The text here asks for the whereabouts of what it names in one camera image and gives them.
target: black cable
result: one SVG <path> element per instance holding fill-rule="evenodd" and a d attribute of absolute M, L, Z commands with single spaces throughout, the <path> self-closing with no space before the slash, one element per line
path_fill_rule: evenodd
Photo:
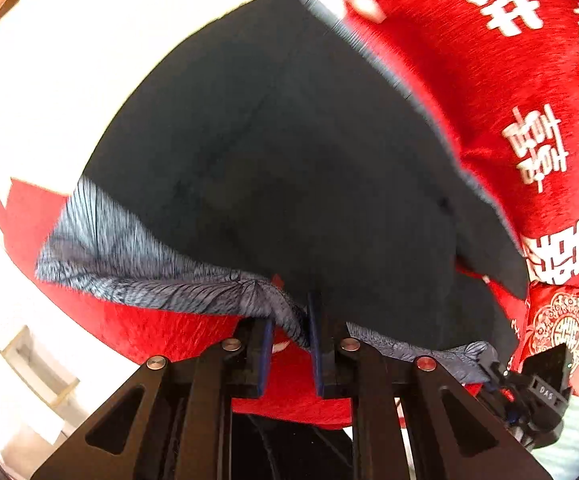
<path fill-rule="evenodd" d="M 274 452 L 272 450 L 272 446 L 270 445 L 270 441 L 267 438 L 267 434 L 265 430 L 260 427 L 257 420 L 252 415 L 247 415 L 247 418 L 252 422 L 258 434 L 261 435 L 261 440 L 263 441 L 263 449 L 267 453 L 267 461 L 270 463 L 270 469 L 272 470 L 272 480 L 281 480 L 281 475 L 279 474 L 279 467 L 276 463 L 276 459 L 274 458 Z"/>
<path fill-rule="evenodd" d="M 341 451 L 334 444 L 332 444 L 329 441 L 329 439 L 321 432 L 320 428 L 312 426 L 312 430 L 314 430 L 314 433 L 316 433 L 316 435 L 325 443 L 325 445 L 329 447 L 329 449 L 331 449 L 335 453 L 335 455 L 338 458 L 340 458 L 341 461 L 351 469 L 351 464 L 349 463 L 349 460 L 347 460 L 347 457 L 343 453 L 341 453 Z"/>

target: black fabric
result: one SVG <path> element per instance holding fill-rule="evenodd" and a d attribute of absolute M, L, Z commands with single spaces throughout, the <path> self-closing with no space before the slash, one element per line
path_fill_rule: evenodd
<path fill-rule="evenodd" d="M 343 430 L 233 416 L 233 480 L 351 480 L 352 464 L 351 439 Z"/>
<path fill-rule="evenodd" d="M 317 287 L 331 314 L 423 348 L 515 344 L 499 307 L 455 272 L 459 255 L 525 297 L 524 260 L 495 211 L 425 120 L 298 0 L 254 1 L 180 44 L 85 175 L 167 246 L 279 274 L 299 302 Z M 457 293 L 465 316 L 490 310 L 491 323 L 448 317 Z"/>

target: red packet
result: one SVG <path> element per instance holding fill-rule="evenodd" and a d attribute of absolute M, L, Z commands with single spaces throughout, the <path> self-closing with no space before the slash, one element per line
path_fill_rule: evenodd
<path fill-rule="evenodd" d="M 533 282 L 522 360 L 566 343 L 573 355 L 570 386 L 579 397 L 579 288 Z"/>

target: triangular cutout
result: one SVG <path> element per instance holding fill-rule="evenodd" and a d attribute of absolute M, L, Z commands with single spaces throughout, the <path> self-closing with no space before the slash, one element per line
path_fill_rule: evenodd
<path fill-rule="evenodd" d="M 86 435 L 87 444 L 114 455 L 121 454 L 130 436 L 132 422 L 134 422 L 144 392 L 145 390 L 141 387 L 129 391 Z"/>
<path fill-rule="evenodd" d="M 498 441 L 452 393 L 444 390 L 443 406 L 461 455 L 467 458 L 498 446 Z"/>

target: red fabric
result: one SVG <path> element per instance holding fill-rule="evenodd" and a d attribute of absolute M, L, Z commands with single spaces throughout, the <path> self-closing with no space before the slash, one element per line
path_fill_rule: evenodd
<path fill-rule="evenodd" d="M 480 393 L 480 391 L 483 389 L 483 385 L 482 384 L 466 384 L 465 389 L 467 390 L 468 394 L 476 397 Z"/>
<path fill-rule="evenodd" d="M 12 180 L 7 208 L 0 201 L 0 229 L 12 261 L 36 286 L 85 330 L 118 353 L 141 364 L 162 354 L 178 361 L 194 357 L 207 346 L 230 336 L 238 318 L 175 314 L 97 300 L 34 277 L 42 244 L 54 227 L 67 197 Z M 280 330 L 275 342 L 287 340 Z M 265 396 L 260 400 L 235 399 L 235 412 L 254 413 L 330 428 L 351 423 L 349 400 L 316 397 L 310 356 L 293 342 L 272 355 Z"/>
<path fill-rule="evenodd" d="M 467 0 L 376 1 L 387 19 L 372 23 L 350 11 L 347 25 L 425 105 L 462 167 L 495 199 L 519 243 L 532 248 L 539 278 L 579 286 L 579 1 L 531 0 L 540 3 L 541 27 L 517 18 L 515 36 L 490 30 L 485 6 Z M 503 130 L 513 129 L 515 107 L 523 118 L 532 110 L 547 117 L 546 105 L 561 121 L 567 170 L 548 174 L 538 192 L 537 183 L 523 183 L 521 158 Z M 556 139 L 538 144 L 556 149 Z M 143 310 L 36 282 L 34 261 L 65 202 L 14 181 L 7 208 L 0 203 L 0 228 L 15 264 L 86 330 L 137 363 L 157 353 L 191 357 L 232 332 L 233 317 Z M 490 287 L 523 337 L 524 303 Z M 294 344 L 274 354 L 265 397 L 234 408 L 331 428 L 350 423 L 349 402 L 316 398 L 309 355 Z"/>
<path fill-rule="evenodd" d="M 514 398 L 514 394 L 510 390 L 501 390 L 501 392 L 505 397 L 507 397 L 507 400 L 509 400 L 509 402 L 514 402 L 516 400 Z"/>
<path fill-rule="evenodd" d="M 579 288 L 532 283 L 529 325 L 521 359 L 566 343 L 573 355 L 570 386 L 579 396 Z"/>

